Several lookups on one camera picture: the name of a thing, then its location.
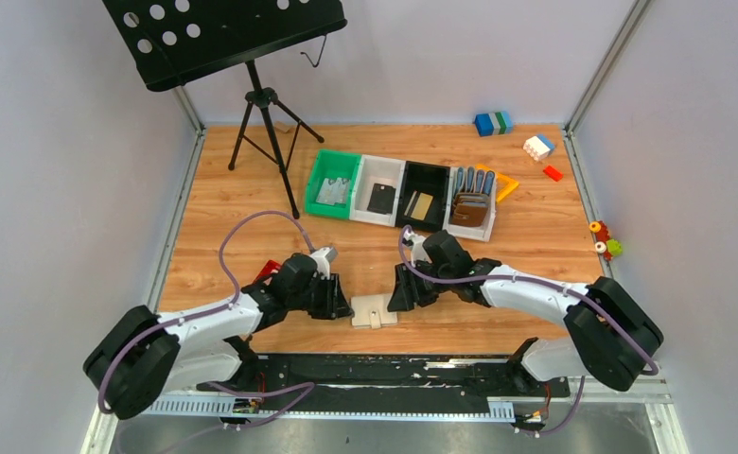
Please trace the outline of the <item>beige card holder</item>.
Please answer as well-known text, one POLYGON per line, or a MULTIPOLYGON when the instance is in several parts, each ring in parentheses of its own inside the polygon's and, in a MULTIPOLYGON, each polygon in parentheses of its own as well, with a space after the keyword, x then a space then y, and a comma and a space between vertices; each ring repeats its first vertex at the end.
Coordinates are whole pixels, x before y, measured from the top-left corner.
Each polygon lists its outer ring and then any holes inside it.
POLYGON ((353 297, 350 300, 353 311, 351 325, 356 329, 380 329, 397 325, 397 314, 388 311, 391 297, 391 293, 353 297))

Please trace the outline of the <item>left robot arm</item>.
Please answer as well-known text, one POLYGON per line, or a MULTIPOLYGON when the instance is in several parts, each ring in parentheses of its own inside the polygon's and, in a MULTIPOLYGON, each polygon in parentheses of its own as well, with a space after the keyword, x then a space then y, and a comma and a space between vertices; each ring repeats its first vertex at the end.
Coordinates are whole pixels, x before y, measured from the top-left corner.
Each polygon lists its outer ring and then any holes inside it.
POLYGON ((283 322, 289 312, 305 311, 318 320, 352 315, 331 270, 336 255, 332 247, 296 253, 266 280, 195 309, 156 314, 136 306, 82 370, 102 392, 103 405, 121 420, 142 413, 163 393, 229 380, 251 354, 245 341, 283 322))

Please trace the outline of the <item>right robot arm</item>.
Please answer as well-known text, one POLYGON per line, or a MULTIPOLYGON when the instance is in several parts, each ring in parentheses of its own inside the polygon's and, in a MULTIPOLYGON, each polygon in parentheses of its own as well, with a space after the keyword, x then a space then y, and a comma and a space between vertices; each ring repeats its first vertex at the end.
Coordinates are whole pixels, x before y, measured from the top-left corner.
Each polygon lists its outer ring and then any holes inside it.
POLYGON ((590 375, 626 392, 638 377, 659 373, 654 355, 663 333, 613 278, 584 284, 517 271, 499 260, 473 258, 445 230, 422 236, 405 226, 398 251, 390 312, 429 306, 451 292, 465 303, 513 309, 566 328, 565 338, 532 338, 515 352, 508 370, 520 387, 590 375))

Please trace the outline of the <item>red object under arm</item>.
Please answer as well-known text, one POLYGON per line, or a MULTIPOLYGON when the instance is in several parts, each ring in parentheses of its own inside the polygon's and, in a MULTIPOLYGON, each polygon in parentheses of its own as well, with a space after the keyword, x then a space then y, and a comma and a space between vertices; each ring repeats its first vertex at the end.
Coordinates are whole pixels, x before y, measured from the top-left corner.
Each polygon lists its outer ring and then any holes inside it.
POLYGON ((281 264, 274 260, 268 260, 260 272, 255 277, 255 282, 259 282, 262 279, 266 279, 277 273, 281 269, 281 264))

